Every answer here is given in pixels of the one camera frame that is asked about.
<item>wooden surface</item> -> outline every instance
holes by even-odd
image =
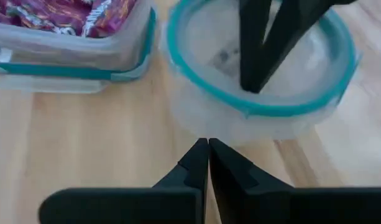
[[[175,0],[156,1],[161,20]],[[381,186],[381,0],[338,7],[363,55],[336,113],[298,139],[237,150],[299,187]],[[96,95],[0,90],[0,224],[37,223],[40,202],[67,187],[149,187],[196,137],[168,111],[167,64]],[[208,221],[217,223],[208,198]]]

